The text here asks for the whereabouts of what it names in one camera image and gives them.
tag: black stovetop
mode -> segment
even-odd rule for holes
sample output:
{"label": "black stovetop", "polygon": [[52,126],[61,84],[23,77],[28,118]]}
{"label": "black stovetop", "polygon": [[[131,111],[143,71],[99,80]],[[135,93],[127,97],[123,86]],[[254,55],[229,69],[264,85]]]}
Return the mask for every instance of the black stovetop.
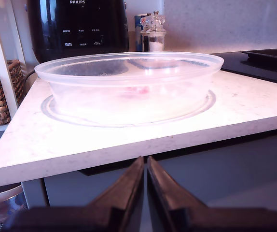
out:
{"label": "black stovetop", "polygon": [[277,83],[277,63],[258,62],[241,52],[216,53],[224,59],[221,70]]}

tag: countertop edge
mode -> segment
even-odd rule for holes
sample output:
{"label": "countertop edge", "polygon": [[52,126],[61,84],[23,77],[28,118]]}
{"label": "countertop edge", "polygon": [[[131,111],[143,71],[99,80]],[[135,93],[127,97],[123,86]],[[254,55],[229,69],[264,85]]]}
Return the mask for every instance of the countertop edge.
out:
{"label": "countertop edge", "polygon": [[0,186],[276,129],[277,116],[2,167]]}

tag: container rim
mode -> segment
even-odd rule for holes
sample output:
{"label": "container rim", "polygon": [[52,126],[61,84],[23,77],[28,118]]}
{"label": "container rim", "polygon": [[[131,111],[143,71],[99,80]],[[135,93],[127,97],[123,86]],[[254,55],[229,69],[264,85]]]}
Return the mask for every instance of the container rim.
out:
{"label": "container rim", "polygon": [[[67,61],[69,65],[74,64],[75,60],[79,62],[80,59],[85,59],[84,62],[95,62],[95,61],[105,61],[105,60],[130,60],[130,59],[139,59],[139,58],[174,58],[176,60],[189,60],[201,62],[203,64],[208,64],[207,67],[202,69],[193,70],[193,71],[181,71],[179,73],[172,73],[167,76],[159,77],[152,75],[115,75],[115,76],[85,76],[85,75],[65,75],[65,74],[55,74],[55,73],[47,73],[48,67],[50,69],[55,64],[58,67],[58,63],[62,63]],[[187,79],[187,74],[195,74],[196,76],[205,75],[206,73],[213,74],[220,70],[222,64],[224,63],[223,58],[203,53],[191,53],[191,52],[174,52],[174,51],[164,51],[164,52],[123,52],[123,53],[106,53],[106,54],[95,54],[95,55],[85,55],[85,56],[77,56],[70,58],[61,58],[56,60],[51,60],[45,63],[41,63],[35,67],[35,71],[38,74],[39,78],[52,82],[52,83],[60,83],[69,85],[69,81],[78,81],[82,84],[82,81],[91,81],[95,84],[98,82],[106,81],[110,82],[109,85],[114,85],[113,82],[118,81],[134,81],[134,82],[143,82],[143,81],[152,81],[152,80],[162,80],[162,81],[176,81]]]}

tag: power cord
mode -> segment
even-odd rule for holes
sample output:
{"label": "power cord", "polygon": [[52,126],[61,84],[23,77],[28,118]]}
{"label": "power cord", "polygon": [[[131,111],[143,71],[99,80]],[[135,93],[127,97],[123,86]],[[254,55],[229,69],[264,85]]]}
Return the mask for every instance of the power cord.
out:
{"label": "power cord", "polygon": [[25,96],[27,95],[27,90],[26,90],[26,81],[28,80],[28,78],[33,75],[35,73],[35,71],[31,71],[30,73],[27,74],[27,76],[25,77],[24,79],[24,93],[25,93]]}

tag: black tray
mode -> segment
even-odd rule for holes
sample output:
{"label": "black tray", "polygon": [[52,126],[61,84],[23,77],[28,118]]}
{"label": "black tray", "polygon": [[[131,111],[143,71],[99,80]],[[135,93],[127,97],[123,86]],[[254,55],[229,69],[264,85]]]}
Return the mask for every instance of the black tray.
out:
{"label": "black tray", "polygon": [[277,62],[277,49],[244,51],[251,59],[264,62]]}

